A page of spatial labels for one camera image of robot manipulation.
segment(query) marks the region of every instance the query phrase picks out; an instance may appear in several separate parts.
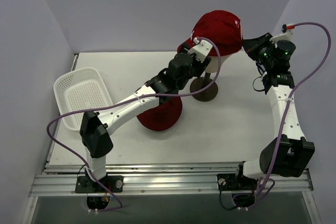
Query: hat stand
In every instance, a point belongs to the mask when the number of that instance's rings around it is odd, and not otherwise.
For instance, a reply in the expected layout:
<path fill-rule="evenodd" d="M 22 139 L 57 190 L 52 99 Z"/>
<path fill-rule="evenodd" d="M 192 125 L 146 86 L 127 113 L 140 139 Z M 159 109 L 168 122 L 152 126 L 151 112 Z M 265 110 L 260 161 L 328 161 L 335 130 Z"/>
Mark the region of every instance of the hat stand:
<path fill-rule="evenodd" d="M 190 92 L 196 92 L 207 86 L 212 81 L 210 76 L 211 73 L 206 72 L 204 74 L 204 77 L 200 77 L 193 80 L 193 82 L 190 85 Z M 193 98 L 195 98 L 197 101 L 200 102 L 209 102 L 211 100 L 214 100 L 217 94 L 218 94 L 218 86 L 216 83 L 214 83 L 203 92 L 193 95 Z"/>

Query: red cap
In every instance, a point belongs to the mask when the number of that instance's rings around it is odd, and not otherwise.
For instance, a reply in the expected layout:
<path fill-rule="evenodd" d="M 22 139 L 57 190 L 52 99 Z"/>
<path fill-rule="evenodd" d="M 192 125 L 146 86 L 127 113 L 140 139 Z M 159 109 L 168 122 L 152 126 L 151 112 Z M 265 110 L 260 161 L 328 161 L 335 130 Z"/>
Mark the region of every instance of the red cap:
<path fill-rule="evenodd" d="M 150 130 L 165 131 L 178 121 L 181 113 L 181 98 L 174 97 L 160 106 L 143 112 L 137 118 L 143 126 Z"/>
<path fill-rule="evenodd" d="M 195 37 L 205 37 L 218 47 L 221 56 L 230 55 L 241 50 L 242 34 L 240 19 L 225 10 L 214 10 L 204 14 L 195 25 L 191 37 L 185 41 L 193 47 Z M 209 56 L 217 56 L 215 49 Z"/>

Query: white mesh basket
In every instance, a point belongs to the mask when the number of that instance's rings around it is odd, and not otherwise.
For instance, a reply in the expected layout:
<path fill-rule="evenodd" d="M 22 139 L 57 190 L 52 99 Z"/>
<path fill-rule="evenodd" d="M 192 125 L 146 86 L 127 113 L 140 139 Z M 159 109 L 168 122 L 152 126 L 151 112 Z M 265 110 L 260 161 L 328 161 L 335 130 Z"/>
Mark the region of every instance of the white mesh basket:
<path fill-rule="evenodd" d="M 54 93 L 59 112 L 93 109 L 113 105 L 109 92 L 94 68 L 82 68 L 59 77 L 54 83 Z M 65 126 L 78 131 L 83 113 L 66 116 Z"/>

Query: black mounting bracket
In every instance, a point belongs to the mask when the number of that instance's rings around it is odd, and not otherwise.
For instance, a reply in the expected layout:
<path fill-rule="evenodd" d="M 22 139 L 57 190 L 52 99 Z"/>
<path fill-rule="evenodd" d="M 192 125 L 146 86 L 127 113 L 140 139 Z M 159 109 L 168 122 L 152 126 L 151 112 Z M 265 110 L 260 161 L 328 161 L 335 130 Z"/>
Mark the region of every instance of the black mounting bracket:
<path fill-rule="evenodd" d="M 113 193 L 121 193 L 123 188 L 123 176 L 111 175 L 105 176 L 99 181 L 109 188 Z M 90 193 L 106 193 L 105 189 L 98 185 L 97 182 L 92 181 L 89 175 L 79 176 L 75 187 L 76 194 L 90 194 Z"/>
<path fill-rule="evenodd" d="M 264 174 L 269 169 L 276 141 L 277 138 L 270 142 L 260 154 L 260 169 Z M 307 142 L 304 137 L 301 137 L 300 140 L 290 139 L 283 134 L 272 174 L 278 174 L 282 177 L 300 177 L 314 152 L 313 142 Z"/>
<path fill-rule="evenodd" d="M 222 191 L 242 191 L 242 190 L 256 190 L 257 189 L 257 181 L 255 179 L 248 179 L 249 181 L 241 183 L 239 179 L 237 179 L 236 174 L 234 173 L 224 173 L 217 174 L 217 184 L 218 190 L 223 183 Z"/>

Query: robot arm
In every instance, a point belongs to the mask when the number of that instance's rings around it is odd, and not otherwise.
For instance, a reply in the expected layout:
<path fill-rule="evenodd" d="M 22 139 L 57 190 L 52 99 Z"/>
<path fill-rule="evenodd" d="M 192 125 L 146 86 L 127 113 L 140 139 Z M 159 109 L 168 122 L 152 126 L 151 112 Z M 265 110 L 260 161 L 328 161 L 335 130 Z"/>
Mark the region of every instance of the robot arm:
<path fill-rule="evenodd" d="M 265 177 L 274 153 L 282 115 L 290 100 L 282 137 L 272 174 L 284 177 L 299 177 L 314 153 L 314 144 L 307 142 L 298 121 L 294 97 L 289 94 L 294 88 L 294 80 L 288 71 L 289 60 L 295 50 L 290 41 L 291 26 L 283 26 L 283 34 L 272 37 L 267 33 L 256 39 L 243 40 L 243 48 L 256 62 L 262 73 L 265 94 L 272 107 L 274 121 L 274 140 L 253 161 L 242 162 L 237 168 L 236 179 L 259 179 Z"/>
<path fill-rule="evenodd" d="M 134 98 L 138 100 L 102 112 L 84 113 L 79 133 L 85 146 L 89 167 L 98 180 L 107 174 L 106 155 L 113 148 L 110 135 L 137 115 L 171 99 L 171 97 L 139 97 L 146 94 L 178 94 L 191 78 L 202 75 L 211 61 L 207 55 L 212 45 L 205 40 L 199 42 L 197 38 L 194 41 L 196 46 L 191 49 L 187 48 L 187 45 L 182 46 L 180 52 L 169 62 L 168 68 L 160 71 L 134 94 L 119 103 Z M 94 181 L 90 173 L 86 174 Z"/>

